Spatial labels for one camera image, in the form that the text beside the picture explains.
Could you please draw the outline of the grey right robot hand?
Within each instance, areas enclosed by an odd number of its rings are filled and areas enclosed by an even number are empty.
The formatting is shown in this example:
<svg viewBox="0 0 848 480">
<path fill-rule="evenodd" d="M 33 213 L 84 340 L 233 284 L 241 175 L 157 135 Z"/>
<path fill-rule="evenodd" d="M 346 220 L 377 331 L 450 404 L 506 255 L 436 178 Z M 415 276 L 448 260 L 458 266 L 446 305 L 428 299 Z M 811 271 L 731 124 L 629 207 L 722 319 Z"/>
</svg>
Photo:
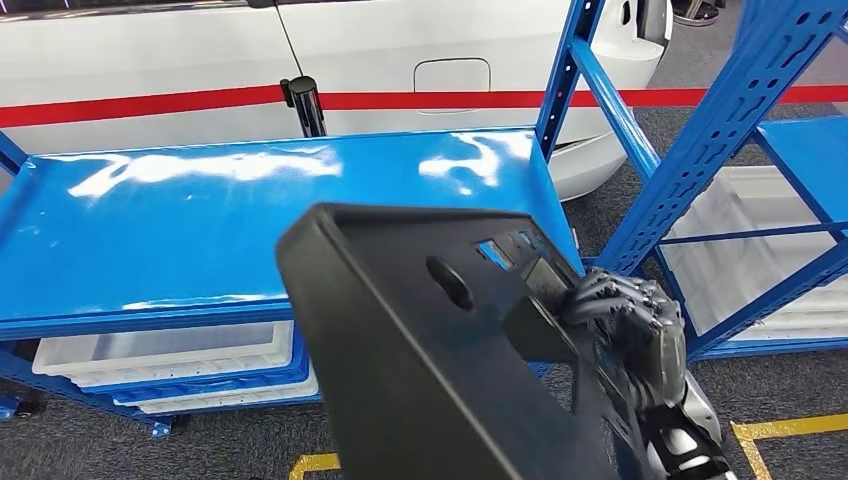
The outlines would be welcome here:
<svg viewBox="0 0 848 480">
<path fill-rule="evenodd" d="M 623 367 L 638 410 L 683 401 L 685 322 L 656 281 L 593 267 L 566 294 L 559 317 L 564 326 L 586 325 Z"/>
</svg>

